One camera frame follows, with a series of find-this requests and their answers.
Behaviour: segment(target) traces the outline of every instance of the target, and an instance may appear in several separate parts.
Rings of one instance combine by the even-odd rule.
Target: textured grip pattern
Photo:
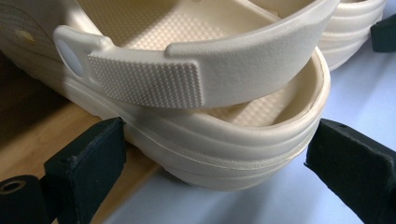
[[[203,105],[198,68],[194,63],[139,63],[89,55],[105,93],[136,104],[168,108]]]

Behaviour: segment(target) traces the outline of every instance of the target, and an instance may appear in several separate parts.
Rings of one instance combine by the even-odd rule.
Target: light blue surface
[[[389,0],[385,18],[395,13],[396,1]],[[323,117],[345,123],[395,150],[396,53],[374,53],[368,41],[333,71]],[[237,192],[201,189],[159,173],[106,223],[361,224],[304,167],[305,153],[270,180]]]

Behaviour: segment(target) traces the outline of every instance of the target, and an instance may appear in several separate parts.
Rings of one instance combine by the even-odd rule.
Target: black holder
[[[121,119],[93,125],[45,162],[46,175],[0,183],[0,223],[90,223],[126,162]]]
[[[396,223],[396,152],[322,119],[305,165],[364,223]]]

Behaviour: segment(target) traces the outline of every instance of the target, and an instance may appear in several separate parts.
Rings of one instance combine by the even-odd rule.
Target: wooden table
[[[0,52],[0,181],[41,178],[44,162],[100,119],[27,76]],[[159,168],[127,144],[127,163],[92,223],[107,218]]]

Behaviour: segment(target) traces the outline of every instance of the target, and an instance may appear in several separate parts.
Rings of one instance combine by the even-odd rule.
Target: black foam block
[[[62,205],[59,223],[90,223],[126,161],[121,119],[93,125],[45,163],[46,185]]]
[[[396,153],[344,124],[323,119],[305,165],[364,223],[396,223]]]

